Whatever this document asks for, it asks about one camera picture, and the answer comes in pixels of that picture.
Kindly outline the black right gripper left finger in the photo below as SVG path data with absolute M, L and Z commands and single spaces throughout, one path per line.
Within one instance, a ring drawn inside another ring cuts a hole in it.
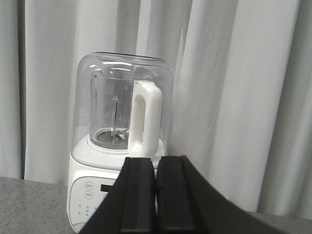
M 155 173 L 149 158 L 126 158 L 108 195 L 81 229 L 82 234 L 153 234 Z

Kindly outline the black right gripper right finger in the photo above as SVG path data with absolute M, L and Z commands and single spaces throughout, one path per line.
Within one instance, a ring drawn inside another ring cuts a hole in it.
M 162 157 L 156 182 L 160 234 L 271 233 L 215 190 L 186 156 Z

